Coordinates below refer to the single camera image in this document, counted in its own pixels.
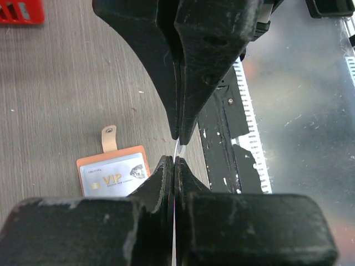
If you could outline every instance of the vip card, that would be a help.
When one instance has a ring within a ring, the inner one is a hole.
[[[125,197],[150,176],[144,148],[117,150],[115,136],[115,126],[104,128],[104,153],[77,161],[85,197]]]

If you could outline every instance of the tan leather tab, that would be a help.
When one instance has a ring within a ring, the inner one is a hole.
[[[115,125],[107,126],[102,129],[101,140],[104,153],[117,150],[116,129],[117,127]]]

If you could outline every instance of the card holder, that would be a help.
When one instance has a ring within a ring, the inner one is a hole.
[[[77,160],[85,197],[125,197],[150,176],[143,146],[117,149],[116,126],[102,130],[102,147],[103,154]]]

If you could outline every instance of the red plastic basket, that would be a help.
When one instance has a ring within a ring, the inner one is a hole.
[[[0,24],[41,24],[42,0],[0,0]]]

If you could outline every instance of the wooden table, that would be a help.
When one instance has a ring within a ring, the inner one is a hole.
[[[38,27],[0,27],[0,224],[28,197],[80,196],[75,162],[102,152],[115,124],[119,148],[143,145],[150,171],[173,155],[165,110],[126,42],[89,0],[44,1]],[[186,159],[207,174],[196,130]]]

